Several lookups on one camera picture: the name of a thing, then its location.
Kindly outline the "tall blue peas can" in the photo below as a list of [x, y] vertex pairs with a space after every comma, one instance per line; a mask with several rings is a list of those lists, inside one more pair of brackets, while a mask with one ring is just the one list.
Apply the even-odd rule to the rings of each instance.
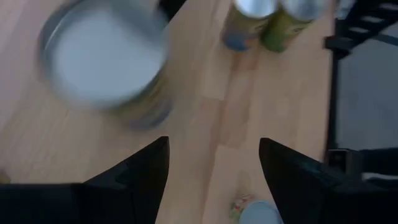
[[68, 0], [39, 35], [38, 59], [69, 105], [109, 114], [134, 129], [158, 126], [172, 108], [162, 74], [168, 18], [138, 0]]

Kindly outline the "tall peaches can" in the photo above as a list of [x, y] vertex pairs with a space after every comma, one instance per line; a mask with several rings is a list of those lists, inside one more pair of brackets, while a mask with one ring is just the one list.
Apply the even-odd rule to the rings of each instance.
[[221, 39], [235, 51], [246, 51], [278, 10], [278, 0], [232, 0]]

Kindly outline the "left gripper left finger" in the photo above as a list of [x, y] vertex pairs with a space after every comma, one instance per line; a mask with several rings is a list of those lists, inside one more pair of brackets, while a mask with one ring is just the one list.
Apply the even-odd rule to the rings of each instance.
[[169, 159], [161, 136], [85, 182], [0, 184], [0, 224], [155, 224]]

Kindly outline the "black metal rig frame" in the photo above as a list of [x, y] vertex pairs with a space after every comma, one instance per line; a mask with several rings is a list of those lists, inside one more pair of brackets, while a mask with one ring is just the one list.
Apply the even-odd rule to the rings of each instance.
[[398, 190], [398, 0], [337, 0], [325, 162]]

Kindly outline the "short green peas can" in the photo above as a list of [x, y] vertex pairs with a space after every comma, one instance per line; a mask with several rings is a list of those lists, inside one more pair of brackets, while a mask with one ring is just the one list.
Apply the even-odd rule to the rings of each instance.
[[277, 207], [253, 194], [238, 197], [229, 211], [234, 224], [284, 224]]

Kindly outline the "mixed vegetables can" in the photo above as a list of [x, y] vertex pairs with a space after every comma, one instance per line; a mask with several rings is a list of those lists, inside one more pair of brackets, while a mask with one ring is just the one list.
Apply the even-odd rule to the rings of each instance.
[[279, 0], [278, 11], [260, 36], [261, 44], [272, 52], [283, 52], [326, 7], [327, 0]]

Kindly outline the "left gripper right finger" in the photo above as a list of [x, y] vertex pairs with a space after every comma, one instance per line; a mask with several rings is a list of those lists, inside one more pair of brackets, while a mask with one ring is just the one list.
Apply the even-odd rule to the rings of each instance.
[[261, 167], [284, 224], [398, 224], [398, 148], [332, 149], [326, 157], [260, 140]]

